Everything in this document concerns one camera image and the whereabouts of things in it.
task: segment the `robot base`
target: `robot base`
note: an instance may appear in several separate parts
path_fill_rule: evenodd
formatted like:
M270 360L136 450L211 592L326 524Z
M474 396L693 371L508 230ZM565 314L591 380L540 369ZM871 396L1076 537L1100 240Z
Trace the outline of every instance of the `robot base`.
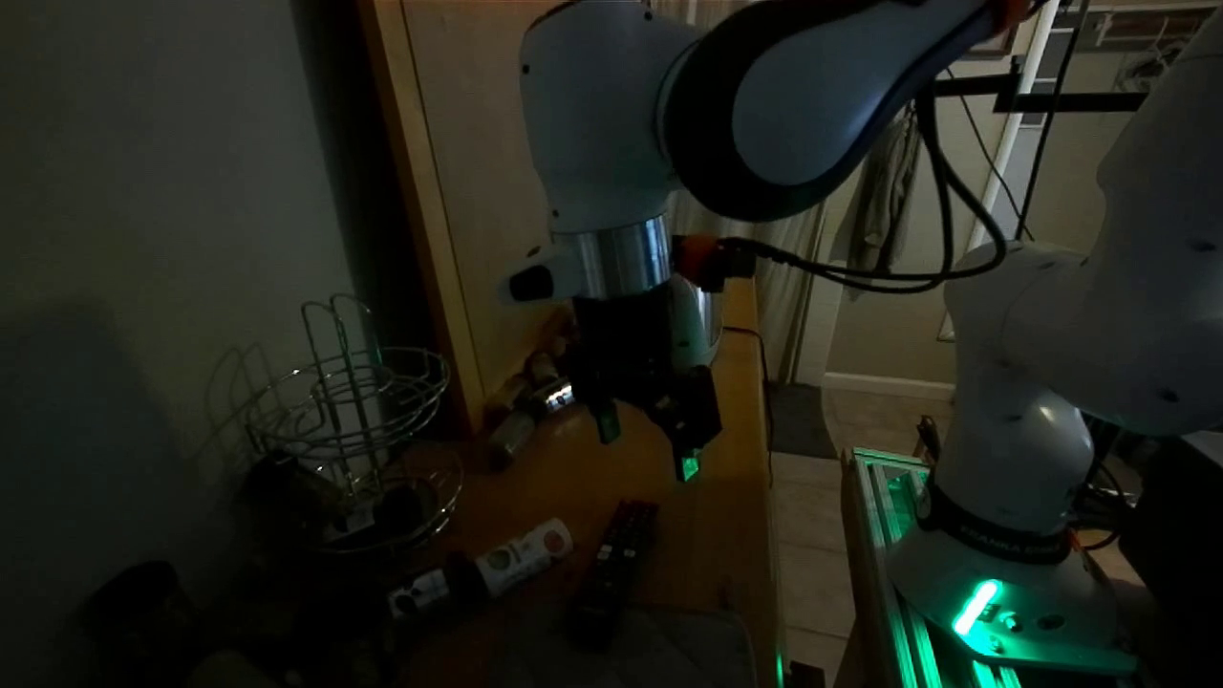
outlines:
M930 629L982 663L1134 672L1107 582L1080 551L1060 568L1025 568L913 528L889 557L889 582Z
M1025 672L1140 672L1112 589L1084 554L1069 551L1060 568L1021 568L916 528L930 482L930 468L916 459L857 450L857 480L874 554L867 585L884 598L903 676L930 681L946 667L971 667L965 676L999 676L1000 684L1025 684Z

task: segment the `metal wire rack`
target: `metal wire rack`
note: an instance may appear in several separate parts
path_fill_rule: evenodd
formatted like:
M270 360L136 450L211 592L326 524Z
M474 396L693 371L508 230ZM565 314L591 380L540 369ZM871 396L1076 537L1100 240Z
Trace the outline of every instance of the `metal wire rack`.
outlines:
M341 505L326 528L302 528L298 541L326 554L359 554L444 532L461 462L435 450L418 459L411 447L439 412L452 369L427 347L386 347L372 309L348 296L304 303L302 334L309 362L270 374L248 404L255 450L293 462L293 482Z

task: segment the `table surface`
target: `table surface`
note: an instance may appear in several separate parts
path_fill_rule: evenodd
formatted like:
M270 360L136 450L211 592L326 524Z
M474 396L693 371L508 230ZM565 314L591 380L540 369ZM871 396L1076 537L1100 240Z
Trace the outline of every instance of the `table surface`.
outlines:
M713 385L723 436L702 450L695 487L671 482L666 436L618 410L624 439L600 447L586 412L540 429L500 476L474 472L447 537L432 554L489 551L551 518L574 532L574 554L453 622L435 622L404 649L404 684L489 684L514 617L565 599L591 561L591 542L618 501L657 501L657 542L637 571L635 603L728 611L753 645L757 684L771 684L776 598L768 548L768 434L753 285L728 285Z

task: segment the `white robotic arm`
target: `white robotic arm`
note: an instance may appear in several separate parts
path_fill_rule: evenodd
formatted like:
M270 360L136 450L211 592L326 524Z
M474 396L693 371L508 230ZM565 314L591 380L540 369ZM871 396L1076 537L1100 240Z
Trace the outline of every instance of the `white robotic arm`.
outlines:
M946 62L1025 6L765 0L712 35L627 0L578 0L523 43L523 109L555 253L518 296L562 296L591 356L590 389L642 404L676 443L693 396L667 360L676 183L734 218L783 218L830 197ZM1206 22L1100 169L1092 255L1011 249L953 285L958 396L930 482L930 524L893 561L903 598L979 657L1125 672L1107 603L1065 557L1069 501L1092 462L1076 410L1140 434L1223 422L1223 22ZM1000 629L963 629L963 585L990 582Z
M676 468L717 434L706 360L676 328L667 192L750 221L795 215L999 26L992 0L768 0L706 35L644 6L578 0L531 22L523 117L555 240L511 296L574 300L568 374L605 439L613 398L667 434Z

